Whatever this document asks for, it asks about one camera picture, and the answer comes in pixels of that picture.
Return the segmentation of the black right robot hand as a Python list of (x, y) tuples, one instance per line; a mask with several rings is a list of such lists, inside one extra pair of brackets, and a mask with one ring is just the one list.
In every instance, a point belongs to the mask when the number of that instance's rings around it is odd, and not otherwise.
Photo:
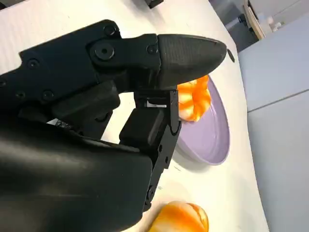
[(180, 130), (176, 86), (226, 45), (122, 38), (103, 20), (22, 51), (0, 77), (0, 229), (119, 232), (151, 207)]

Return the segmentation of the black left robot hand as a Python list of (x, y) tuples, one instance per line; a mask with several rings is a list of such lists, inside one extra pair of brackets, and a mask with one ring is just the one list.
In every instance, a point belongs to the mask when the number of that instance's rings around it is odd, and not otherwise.
[(164, 0), (145, 0), (146, 4), (150, 9), (164, 2)]

